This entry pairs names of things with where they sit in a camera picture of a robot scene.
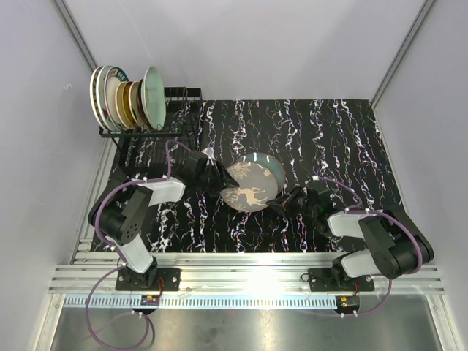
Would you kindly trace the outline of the grey plate deer pattern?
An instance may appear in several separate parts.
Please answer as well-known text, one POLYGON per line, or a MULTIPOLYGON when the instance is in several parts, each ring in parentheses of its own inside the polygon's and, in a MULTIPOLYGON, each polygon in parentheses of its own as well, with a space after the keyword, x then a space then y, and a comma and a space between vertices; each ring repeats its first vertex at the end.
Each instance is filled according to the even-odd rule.
POLYGON ((237 162, 227 171, 238 186, 224 189, 220 196, 226 205, 237 211, 261 211, 278 193, 277 181, 265 166, 255 162, 237 162))

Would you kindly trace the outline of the red floral plate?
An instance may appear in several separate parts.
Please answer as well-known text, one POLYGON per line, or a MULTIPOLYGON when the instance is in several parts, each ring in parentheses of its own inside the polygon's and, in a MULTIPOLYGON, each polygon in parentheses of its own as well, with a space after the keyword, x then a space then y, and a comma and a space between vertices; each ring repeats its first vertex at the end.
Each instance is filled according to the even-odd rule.
POLYGON ((143 109, 143 101, 142 101, 142 86, 143 86, 143 80, 140 80, 138 82, 138 90, 137 90, 137 101, 138 101, 138 109, 140 113, 140 117, 142 119, 142 129, 147 129, 148 128, 148 119, 146 118, 144 109, 143 109))

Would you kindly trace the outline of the mint green flower plate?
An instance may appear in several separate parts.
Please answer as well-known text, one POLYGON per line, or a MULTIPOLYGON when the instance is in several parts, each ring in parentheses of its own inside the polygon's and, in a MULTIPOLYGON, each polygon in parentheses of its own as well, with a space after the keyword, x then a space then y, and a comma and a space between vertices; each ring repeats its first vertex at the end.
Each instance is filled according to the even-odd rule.
POLYGON ((143 76, 141 99, 150 126, 156 131, 162 130, 166 118, 165 87, 155 66, 149 66, 143 76))

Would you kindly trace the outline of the cream plate dark floral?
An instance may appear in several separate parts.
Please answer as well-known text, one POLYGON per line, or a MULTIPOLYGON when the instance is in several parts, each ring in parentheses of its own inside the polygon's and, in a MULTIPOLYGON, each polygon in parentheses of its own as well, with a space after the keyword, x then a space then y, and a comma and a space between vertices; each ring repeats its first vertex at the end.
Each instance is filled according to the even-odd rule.
POLYGON ((132 114, 132 118, 137 127, 141 127, 139 118, 138 118, 138 109, 137 109, 137 82, 132 82, 129 87, 129 107, 132 114))

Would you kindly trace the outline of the yellow patterned small plate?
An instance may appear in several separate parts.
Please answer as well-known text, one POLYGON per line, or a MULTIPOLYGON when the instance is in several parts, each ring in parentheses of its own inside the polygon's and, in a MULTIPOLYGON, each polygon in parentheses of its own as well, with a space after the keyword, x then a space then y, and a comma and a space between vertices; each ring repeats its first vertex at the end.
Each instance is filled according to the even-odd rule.
POLYGON ((132 114, 129 106, 129 89, 130 89, 131 83, 127 81, 123 87, 123 93, 122 93, 122 105, 124 109, 124 115, 125 119, 127 121, 127 128, 128 129, 133 129, 134 124, 133 124, 133 119, 132 119, 132 114))

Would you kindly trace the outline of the small cream floral plate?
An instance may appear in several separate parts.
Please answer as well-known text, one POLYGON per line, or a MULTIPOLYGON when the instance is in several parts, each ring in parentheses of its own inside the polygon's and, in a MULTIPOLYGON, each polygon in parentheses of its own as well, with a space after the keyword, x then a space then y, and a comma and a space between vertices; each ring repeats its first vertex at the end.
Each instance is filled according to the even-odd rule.
POLYGON ((117 116, 118 119, 123 127, 125 127, 125 113, 124 113, 124 107, 123 107, 123 90, 125 86, 125 82, 120 82, 115 93, 115 104, 116 104, 116 110, 117 110, 117 116))

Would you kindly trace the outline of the white plate watermelon pattern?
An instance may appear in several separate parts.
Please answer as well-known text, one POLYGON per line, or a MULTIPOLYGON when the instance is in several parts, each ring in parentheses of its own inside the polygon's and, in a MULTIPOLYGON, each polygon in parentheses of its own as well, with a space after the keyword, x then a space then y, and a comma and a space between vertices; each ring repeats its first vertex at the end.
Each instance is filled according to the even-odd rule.
POLYGON ((103 66, 97 73, 97 81, 95 95, 97 98, 97 108, 102 119, 103 127, 107 131, 112 131, 113 123, 108 121, 107 110, 105 105, 105 76, 112 67, 110 65, 103 66))

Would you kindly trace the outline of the white plate dark green rim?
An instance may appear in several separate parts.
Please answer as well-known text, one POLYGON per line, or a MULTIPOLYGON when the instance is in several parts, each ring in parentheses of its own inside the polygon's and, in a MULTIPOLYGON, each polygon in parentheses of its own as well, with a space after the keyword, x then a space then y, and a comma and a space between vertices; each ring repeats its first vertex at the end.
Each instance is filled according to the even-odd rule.
POLYGON ((104 102, 105 116, 110 122, 110 130, 118 131, 122 129, 120 119, 117 114, 116 92, 120 83, 127 82, 129 78, 120 67, 111 67, 105 74, 104 79, 104 102))

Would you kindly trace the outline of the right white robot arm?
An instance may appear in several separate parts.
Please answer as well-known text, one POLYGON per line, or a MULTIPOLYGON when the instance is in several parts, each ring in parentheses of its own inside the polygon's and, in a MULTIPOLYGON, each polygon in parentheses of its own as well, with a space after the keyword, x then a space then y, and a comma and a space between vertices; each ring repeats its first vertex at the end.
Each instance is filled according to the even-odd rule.
POLYGON ((434 259, 432 245, 401 206, 371 210, 364 207, 356 191, 337 181, 335 184, 347 190, 355 201, 338 209, 327 186, 331 181, 315 175, 310 187, 297 186, 267 202, 269 208, 282 216, 311 219, 315 230, 325 237, 348 237, 365 243, 365 249, 337 257, 324 271, 309 269, 312 290, 367 291, 373 276, 393 281, 417 273, 434 259))

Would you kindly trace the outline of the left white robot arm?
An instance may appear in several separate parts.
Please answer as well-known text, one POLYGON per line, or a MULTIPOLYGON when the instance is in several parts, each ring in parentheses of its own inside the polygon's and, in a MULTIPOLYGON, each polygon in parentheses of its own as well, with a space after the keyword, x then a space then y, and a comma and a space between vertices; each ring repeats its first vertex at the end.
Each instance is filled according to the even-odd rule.
POLYGON ((154 205, 177 203, 188 189, 215 197, 239 183, 227 168, 205 151, 192 151, 161 178, 131 179, 112 175, 88 214, 96 235, 115 250, 122 264, 118 290, 160 290, 169 273, 159 273, 156 258, 146 248, 142 227, 148 209, 154 205))

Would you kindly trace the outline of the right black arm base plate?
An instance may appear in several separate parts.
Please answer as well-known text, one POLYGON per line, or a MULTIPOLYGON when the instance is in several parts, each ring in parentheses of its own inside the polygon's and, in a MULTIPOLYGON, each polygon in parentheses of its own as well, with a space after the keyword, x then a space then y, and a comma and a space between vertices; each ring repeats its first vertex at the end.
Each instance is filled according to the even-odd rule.
POLYGON ((370 276, 348 277, 338 268, 309 268, 306 282, 312 292, 373 292, 374 280, 370 276))

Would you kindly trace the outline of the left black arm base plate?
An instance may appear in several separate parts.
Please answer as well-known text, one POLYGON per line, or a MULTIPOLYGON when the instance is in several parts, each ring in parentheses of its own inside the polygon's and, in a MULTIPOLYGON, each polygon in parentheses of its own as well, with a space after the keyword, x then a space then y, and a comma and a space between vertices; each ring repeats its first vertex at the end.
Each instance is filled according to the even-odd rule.
POLYGON ((150 268, 145 273, 136 273, 129 268, 118 272, 117 291, 178 292, 181 280, 179 268, 150 268))

